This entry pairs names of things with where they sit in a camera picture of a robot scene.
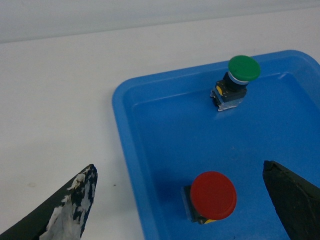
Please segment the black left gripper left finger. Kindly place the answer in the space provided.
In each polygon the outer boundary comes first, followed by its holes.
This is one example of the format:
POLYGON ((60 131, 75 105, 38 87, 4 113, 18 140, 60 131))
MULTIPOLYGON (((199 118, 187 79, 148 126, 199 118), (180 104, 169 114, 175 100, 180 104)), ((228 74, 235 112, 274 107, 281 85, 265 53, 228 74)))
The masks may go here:
POLYGON ((79 240, 92 208, 98 172, 89 164, 0 235, 2 240, 79 240))

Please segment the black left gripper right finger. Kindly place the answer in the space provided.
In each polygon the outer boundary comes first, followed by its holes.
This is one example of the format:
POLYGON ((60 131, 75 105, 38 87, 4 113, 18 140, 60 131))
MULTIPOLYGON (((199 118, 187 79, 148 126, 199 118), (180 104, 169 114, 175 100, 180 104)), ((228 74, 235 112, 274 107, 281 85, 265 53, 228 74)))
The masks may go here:
POLYGON ((320 238, 320 188, 276 161, 264 161, 263 181, 291 240, 320 238))

